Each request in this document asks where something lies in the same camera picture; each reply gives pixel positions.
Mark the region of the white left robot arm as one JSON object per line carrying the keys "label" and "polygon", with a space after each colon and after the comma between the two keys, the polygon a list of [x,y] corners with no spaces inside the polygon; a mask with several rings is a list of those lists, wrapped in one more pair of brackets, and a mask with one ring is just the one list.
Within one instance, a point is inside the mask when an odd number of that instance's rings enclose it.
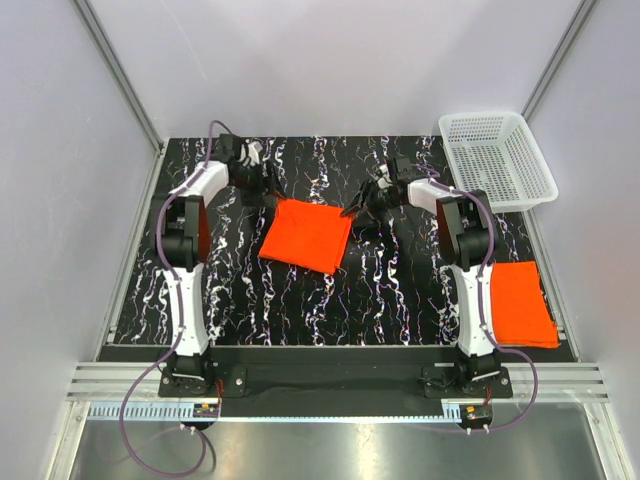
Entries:
{"label": "white left robot arm", "polygon": [[152,201],[152,244],[168,287],[172,324],[163,381],[196,396],[220,385],[204,324],[202,274],[211,248],[207,208],[228,187],[258,199],[285,196],[260,141],[222,134],[186,180]]}

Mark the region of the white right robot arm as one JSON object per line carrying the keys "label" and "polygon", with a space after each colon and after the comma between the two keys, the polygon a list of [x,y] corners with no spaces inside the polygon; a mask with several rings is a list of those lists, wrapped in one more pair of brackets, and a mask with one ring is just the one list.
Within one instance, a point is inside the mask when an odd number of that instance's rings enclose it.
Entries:
{"label": "white right robot arm", "polygon": [[491,313],[496,232],[488,197],[482,190],[466,192],[444,185],[438,173],[406,157],[393,158],[361,184],[341,215],[370,225],[405,205],[436,217],[440,256],[452,270],[459,305],[453,372],[427,384],[476,396],[501,369]]}

